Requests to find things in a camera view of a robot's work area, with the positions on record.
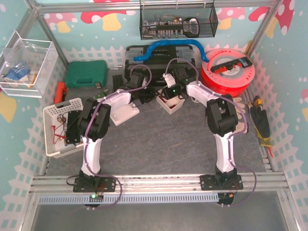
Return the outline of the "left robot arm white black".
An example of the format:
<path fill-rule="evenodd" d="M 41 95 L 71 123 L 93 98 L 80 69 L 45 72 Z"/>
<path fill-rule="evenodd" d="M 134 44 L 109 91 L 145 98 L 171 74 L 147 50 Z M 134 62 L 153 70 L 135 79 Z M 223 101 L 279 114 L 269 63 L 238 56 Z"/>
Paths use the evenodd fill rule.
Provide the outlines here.
<path fill-rule="evenodd" d="M 152 73 L 144 87 L 152 81 Z M 100 100 L 86 99 L 77 123 L 83 140 L 83 164 L 81 171 L 88 177 L 104 177 L 100 174 L 100 148 L 101 143 L 109 128 L 110 114 L 118 108 L 128 105 L 132 101 L 132 93 L 144 89 L 144 87 L 124 90 L 103 97 Z"/>

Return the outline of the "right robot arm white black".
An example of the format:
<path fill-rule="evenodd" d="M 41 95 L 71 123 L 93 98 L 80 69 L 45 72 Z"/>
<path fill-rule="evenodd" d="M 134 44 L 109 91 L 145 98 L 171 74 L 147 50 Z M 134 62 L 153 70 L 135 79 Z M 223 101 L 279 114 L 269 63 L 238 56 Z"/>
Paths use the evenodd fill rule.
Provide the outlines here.
<path fill-rule="evenodd" d="M 232 96 L 220 95 L 204 86 L 200 81 L 176 82 L 169 74 L 162 75 L 167 87 L 162 89 L 165 98 L 183 93 L 205 106 L 207 125 L 216 140 L 216 178 L 225 182 L 237 175 L 233 155 L 233 137 L 238 124 L 238 116 Z"/>

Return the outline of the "white peg fixture board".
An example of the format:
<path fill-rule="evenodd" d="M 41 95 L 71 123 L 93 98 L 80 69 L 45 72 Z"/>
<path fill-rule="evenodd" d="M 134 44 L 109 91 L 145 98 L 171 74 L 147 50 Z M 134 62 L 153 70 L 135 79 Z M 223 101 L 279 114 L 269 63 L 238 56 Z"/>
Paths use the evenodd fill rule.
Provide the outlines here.
<path fill-rule="evenodd" d="M 119 126 L 120 124 L 136 116 L 139 112 L 140 111 L 137 106 L 134 103 L 130 103 L 113 111 L 110 114 L 110 118 L 115 126 Z"/>

